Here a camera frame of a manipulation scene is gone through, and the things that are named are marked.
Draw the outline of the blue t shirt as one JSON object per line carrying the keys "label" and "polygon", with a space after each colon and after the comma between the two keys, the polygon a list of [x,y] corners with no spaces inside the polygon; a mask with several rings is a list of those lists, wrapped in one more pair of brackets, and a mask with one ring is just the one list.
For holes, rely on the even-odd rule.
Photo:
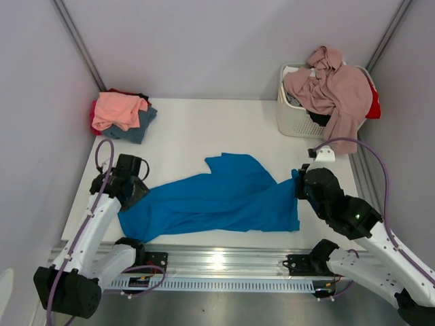
{"label": "blue t shirt", "polygon": [[211,230],[296,232],[298,172],[280,183],[248,154],[222,153],[205,158],[208,173],[150,190],[119,213],[125,236],[149,242],[162,235]]}

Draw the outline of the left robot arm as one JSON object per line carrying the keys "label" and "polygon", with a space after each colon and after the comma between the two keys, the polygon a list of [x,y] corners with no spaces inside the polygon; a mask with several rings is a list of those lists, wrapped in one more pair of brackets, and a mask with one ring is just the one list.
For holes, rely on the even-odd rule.
{"label": "left robot arm", "polygon": [[107,286],[123,271],[140,272],[147,257],[145,245],[133,238],[120,238],[111,251],[97,261],[95,255],[110,223],[118,213],[149,194],[139,177],[146,161],[121,154],[92,181],[88,206],[75,235],[48,267],[39,267],[33,282],[48,314],[59,312],[84,319],[98,308]]}

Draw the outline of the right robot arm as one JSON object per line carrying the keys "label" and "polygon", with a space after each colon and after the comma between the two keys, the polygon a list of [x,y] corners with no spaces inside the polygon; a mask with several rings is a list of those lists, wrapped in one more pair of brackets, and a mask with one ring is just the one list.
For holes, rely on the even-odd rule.
{"label": "right robot arm", "polygon": [[434,324],[434,270],[387,230],[387,220],[361,198],[346,195],[331,170],[305,164],[299,169],[296,197],[319,219],[375,257],[384,270],[354,258],[323,239],[309,265],[316,274],[341,274],[390,303],[408,325]]}

